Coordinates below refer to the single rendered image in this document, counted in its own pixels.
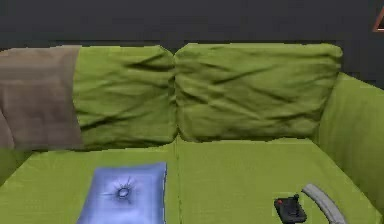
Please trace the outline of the black joystick controller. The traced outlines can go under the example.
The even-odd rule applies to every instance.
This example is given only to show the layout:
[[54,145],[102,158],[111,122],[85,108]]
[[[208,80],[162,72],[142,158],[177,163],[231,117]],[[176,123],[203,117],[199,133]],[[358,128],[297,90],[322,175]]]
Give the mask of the black joystick controller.
[[307,220],[307,215],[299,203],[298,194],[275,199],[274,207],[283,224],[304,223]]

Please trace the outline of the brown cloth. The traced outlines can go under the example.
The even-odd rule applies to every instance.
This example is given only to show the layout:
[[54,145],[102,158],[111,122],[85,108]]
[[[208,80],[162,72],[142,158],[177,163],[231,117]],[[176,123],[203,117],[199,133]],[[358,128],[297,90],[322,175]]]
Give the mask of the brown cloth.
[[78,46],[0,52],[0,147],[76,149],[83,145],[73,100]]

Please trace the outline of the brown framed picture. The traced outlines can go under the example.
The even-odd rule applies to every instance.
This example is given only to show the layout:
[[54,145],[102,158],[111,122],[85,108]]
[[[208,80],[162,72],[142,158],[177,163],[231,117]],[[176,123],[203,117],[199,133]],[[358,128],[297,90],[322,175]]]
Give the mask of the brown framed picture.
[[372,31],[375,33],[384,32],[384,6],[380,9],[375,19]]

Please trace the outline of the green sofa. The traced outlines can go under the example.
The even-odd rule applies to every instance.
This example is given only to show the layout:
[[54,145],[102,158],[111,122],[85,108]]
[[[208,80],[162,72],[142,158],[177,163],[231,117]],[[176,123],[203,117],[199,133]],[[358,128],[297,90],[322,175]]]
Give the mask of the green sofa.
[[0,147],[0,224],[76,224],[94,172],[165,162],[165,224],[384,224],[384,90],[345,74],[331,44],[78,46],[83,145]]

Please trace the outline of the blue buttoned cushion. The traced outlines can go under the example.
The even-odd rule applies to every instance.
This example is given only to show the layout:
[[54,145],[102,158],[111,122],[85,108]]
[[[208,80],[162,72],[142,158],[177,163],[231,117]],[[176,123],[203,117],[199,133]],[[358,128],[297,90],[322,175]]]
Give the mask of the blue buttoned cushion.
[[165,224],[167,164],[101,167],[76,224]]

